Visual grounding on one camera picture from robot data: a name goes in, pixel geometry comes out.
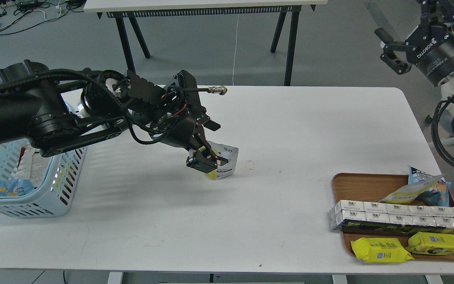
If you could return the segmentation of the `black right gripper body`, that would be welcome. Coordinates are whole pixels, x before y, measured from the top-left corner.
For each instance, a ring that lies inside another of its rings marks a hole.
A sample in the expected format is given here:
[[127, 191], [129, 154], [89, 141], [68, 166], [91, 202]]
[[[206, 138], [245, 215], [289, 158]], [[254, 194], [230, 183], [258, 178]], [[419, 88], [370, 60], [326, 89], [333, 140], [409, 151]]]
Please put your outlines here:
[[429, 30], [421, 26], [405, 40], [411, 46], [407, 61], [416, 66], [433, 85], [446, 83], [454, 73], [454, 31], [444, 24], [432, 24]]

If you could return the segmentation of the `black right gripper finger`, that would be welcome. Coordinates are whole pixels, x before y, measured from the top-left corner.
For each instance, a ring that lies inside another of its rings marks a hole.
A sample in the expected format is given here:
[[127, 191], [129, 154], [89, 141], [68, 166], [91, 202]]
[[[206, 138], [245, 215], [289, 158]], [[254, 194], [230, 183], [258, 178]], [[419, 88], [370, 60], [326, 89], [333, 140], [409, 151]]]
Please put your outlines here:
[[374, 34], [383, 43], [383, 53], [380, 55], [380, 59], [398, 75], [409, 72], [411, 63], [400, 59], [396, 55], [396, 52], [408, 51], [409, 45], [396, 41], [384, 28], [375, 29]]
[[421, 5], [418, 29], [427, 30], [431, 25], [446, 25], [452, 30], [454, 25], [454, 0], [419, 0]]

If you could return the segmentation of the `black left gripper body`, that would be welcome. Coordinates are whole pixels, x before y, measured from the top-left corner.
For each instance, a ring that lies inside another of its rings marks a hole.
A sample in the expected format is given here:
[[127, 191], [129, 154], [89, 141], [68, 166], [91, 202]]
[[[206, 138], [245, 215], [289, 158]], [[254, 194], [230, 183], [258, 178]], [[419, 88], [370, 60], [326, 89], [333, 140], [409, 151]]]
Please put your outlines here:
[[184, 148], [203, 151], [202, 147], [212, 149], [207, 142], [204, 134], [203, 124], [209, 121], [206, 115], [206, 108], [201, 107], [201, 115], [195, 118], [188, 108], [177, 117], [172, 117], [171, 113], [166, 113], [157, 121], [157, 129], [162, 131], [168, 129], [167, 133], [154, 135], [154, 140], [176, 148]]

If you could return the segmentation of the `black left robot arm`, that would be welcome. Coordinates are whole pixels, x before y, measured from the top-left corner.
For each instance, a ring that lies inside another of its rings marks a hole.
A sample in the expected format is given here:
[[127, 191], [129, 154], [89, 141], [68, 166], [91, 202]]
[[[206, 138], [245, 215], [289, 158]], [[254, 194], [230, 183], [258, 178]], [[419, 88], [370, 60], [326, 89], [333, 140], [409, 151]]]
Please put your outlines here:
[[204, 129], [220, 129], [199, 93], [225, 95], [225, 86], [199, 88], [182, 70], [158, 86], [128, 70], [49, 69], [25, 60], [0, 69], [0, 144], [27, 139], [43, 157], [110, 140], [130, 131], [139, 144], [189, 152], [186, 164], [209, 173], [228, 163]]

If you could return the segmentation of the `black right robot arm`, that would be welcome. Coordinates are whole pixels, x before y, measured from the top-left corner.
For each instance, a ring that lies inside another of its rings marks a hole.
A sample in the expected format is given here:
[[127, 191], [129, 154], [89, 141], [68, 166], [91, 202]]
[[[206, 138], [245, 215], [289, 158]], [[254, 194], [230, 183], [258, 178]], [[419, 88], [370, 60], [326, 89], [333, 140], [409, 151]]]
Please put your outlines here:
[[383, 28], [374, 33], [382, 42], [380, 59], [396, 74], [415, 66], [433, 85], [446, 83], [452, 95], [438, 103], [431, 118], [431, 138], [438, 155], [454, 167], [454, 157], [445, 149], [438, 133], [443, 112], [454, 104], [454, 0], [420, 0], [420, 23], [404, 41], [396, 41]]

